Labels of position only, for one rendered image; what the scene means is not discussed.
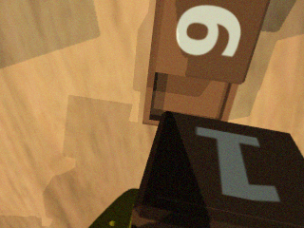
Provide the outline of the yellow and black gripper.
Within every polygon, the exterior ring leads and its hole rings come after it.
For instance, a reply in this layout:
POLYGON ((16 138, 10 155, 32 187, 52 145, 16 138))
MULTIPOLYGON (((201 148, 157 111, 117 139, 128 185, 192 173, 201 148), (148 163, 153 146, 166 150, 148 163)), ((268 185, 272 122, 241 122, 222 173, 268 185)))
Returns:
POLYGON ((131 228, 132 210, 138 188, 131 188, 116 198, 88 228, 131 228))

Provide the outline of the brown number cube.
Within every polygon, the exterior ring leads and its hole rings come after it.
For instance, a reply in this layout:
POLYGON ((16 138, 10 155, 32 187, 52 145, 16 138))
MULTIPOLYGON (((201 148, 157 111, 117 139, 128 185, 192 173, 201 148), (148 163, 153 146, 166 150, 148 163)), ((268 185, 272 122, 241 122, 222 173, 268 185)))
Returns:
POLYGON ((161 0, 155 72, 241 85, 270 0, 161 0))
POLYGON ((290 133, 165 111, 131 228, 304 228, 304 157, 290 133))

